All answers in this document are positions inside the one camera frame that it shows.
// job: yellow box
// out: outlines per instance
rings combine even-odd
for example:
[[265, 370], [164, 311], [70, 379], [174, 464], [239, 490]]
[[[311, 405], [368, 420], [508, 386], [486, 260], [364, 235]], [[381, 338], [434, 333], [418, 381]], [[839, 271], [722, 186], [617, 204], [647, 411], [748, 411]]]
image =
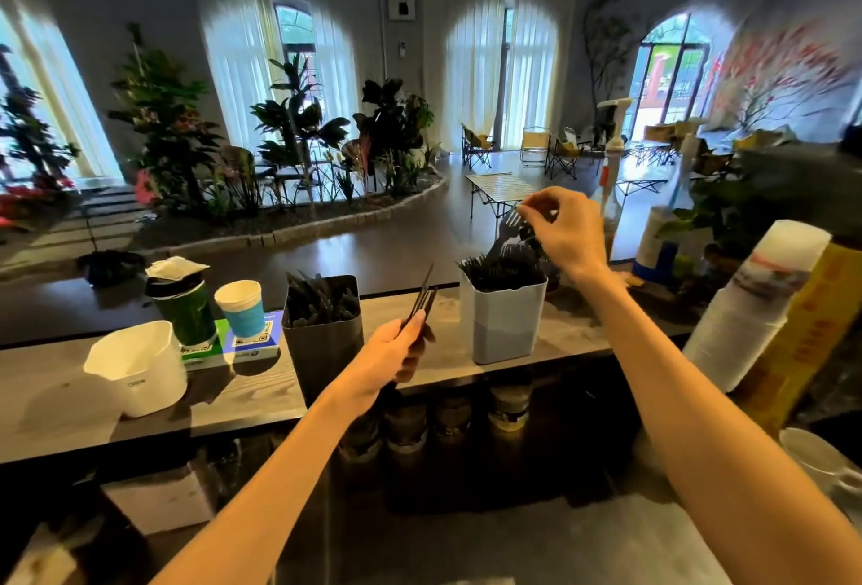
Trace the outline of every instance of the yellow box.
[[734, 391], [742, 410], [778, 435], [862, 307], [862, 251], [826, 247], [793, 299], [787, 324]]

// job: stone border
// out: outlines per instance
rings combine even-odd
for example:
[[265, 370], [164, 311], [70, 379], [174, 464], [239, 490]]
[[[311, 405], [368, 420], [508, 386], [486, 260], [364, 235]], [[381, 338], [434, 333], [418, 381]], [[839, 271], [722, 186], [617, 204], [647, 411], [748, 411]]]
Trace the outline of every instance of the stone border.
[[[247, 236], [229, 236], [227, 238], [211, 238], [199, 242], [189, 242], [176, 247], [164, 247], [160, 249], [129, 250], [135, 254], [144, 256], [149, 262], [164, 260], [172, 255], [181, 255], [184, 258], [201, 257], [219, 251], [232, 251], [248, 247], [273, 247], [278, 244], [299, 245], [318, 238], [328, 238], [352, 231], [359, 226], [374, 224], [377, 221], [390, 220], [392, 215], [398, 211], [402, 212], [419, 204], [423, 199], [431, 196], [442, 196], [449, 187], [449, 179], [445, 177], [434, 166], [435, 173], [440, 180], [434, 185], [422, 190], [420, 193], [412, 194], [395, 204], [379, 211], [358, 212], [352, 215], [342, 215], [331, 220], [320, 220], [319, 222], [308, 222], [297, 226], [289, 226], [272, 233], [253, 234]], [[75, 258], [64, 258], [59, 261], [46, 261], [45, 263], [11, 266], [0, 271], [0, 282], [11, 281], [22, 276], [58, 276], [63, 278], [74, 278], [80, 276]]]

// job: arched window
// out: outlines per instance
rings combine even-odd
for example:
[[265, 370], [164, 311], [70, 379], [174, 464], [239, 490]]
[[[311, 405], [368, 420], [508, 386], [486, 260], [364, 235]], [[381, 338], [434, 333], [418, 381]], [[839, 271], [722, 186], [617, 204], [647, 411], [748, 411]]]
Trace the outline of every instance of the arched window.
[[681, 13], [650, 31], [638, 49], [622, 132], [643, 138], [644, 126], [701, 117], [715, 84], [709, 63], [711, 42], [689, 13]]
[[275, 14], [278, 18], [278, 30], [285, 51], [285, 60], [288, 61], [294, 54], [298, 54], [300, 65], [302, 65], [303, 61], [308, 59], [308, 80], [311, 84], [311, 90], [308, 92], [312, 97], [318, 98], [323, 111], [323, 119], [326, 119], [326, 102], [317, 67], [315, 33], [311, 23], [311, 14], [308, 10], [300, 8], [303, 3], [297, 1], [291, 4], [284, 4], [280, 1], [275, 3]]

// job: white mug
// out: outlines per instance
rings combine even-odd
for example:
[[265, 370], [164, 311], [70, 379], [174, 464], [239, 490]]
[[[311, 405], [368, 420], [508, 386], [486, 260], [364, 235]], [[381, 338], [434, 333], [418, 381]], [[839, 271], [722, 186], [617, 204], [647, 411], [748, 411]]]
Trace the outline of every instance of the white mug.
[[862, 472], [823, 438], [801, 428], [785, 428], [778, 439], [824, 494], [836, 487], [862, 494]]

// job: green cup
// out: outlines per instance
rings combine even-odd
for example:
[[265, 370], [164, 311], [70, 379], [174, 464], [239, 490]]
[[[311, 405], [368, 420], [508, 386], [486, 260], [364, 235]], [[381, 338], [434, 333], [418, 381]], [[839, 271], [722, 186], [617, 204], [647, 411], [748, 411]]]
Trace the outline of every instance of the green cup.
[[198, 272], [179, 281], [151, 276], [144, 294], [155, 301], [162, 317], [173, 324], [174, 335], [186, 347], [211, 342], [216, 337], [216, 321], [210, 310], [210, 292]]

